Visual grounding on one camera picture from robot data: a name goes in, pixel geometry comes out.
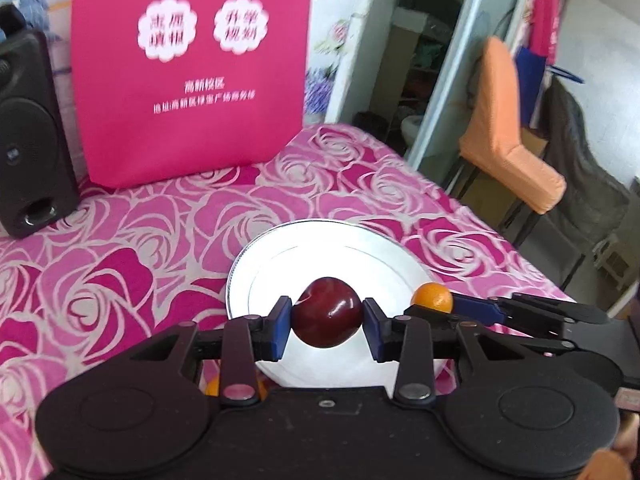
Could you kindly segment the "person's right hand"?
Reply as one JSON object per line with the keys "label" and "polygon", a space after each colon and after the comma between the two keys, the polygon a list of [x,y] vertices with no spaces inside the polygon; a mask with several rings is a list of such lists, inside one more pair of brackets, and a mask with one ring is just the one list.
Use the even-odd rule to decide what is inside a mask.
{"label": "person's right hand", "polygon": [[622,412],[620,429],[610,448],[597,450],[591,456],[578,480],[631,480],[639,449],[639,415]]}

